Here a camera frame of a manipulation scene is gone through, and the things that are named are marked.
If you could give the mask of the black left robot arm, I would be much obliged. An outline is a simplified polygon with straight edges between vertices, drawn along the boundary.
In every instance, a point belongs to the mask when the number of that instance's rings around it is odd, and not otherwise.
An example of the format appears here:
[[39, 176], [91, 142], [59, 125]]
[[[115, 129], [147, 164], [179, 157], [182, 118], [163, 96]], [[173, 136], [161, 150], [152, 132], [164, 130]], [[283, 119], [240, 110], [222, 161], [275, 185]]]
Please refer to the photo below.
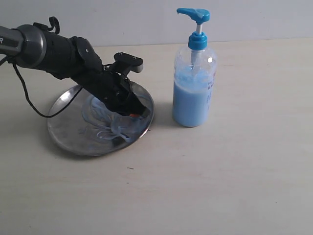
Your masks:
[[87, 39], [66, 38], [38, 23], [2, 26], [0, 52], [14, 66], [45, 71], [59, 80], [70, 78], [112, 112], [135, 117], [150, 113], [127, 77], [131, 71], [142, 71], [139, 57], [118, 52], [113, 63], [104, 65]]

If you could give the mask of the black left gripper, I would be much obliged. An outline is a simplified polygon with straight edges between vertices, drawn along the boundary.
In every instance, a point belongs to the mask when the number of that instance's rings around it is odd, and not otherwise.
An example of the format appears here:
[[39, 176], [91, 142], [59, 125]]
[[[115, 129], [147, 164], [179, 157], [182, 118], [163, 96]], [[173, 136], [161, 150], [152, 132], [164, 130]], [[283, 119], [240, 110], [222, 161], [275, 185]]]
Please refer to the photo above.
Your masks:
[[131, 81], [117, 72], [88, 71], [80, 76], [80, 85], [104, 103], [110, 111], [122, 116], [147, 118], [151, 113], [150, 98], [138, 95], [140, 103], [136, 104]]

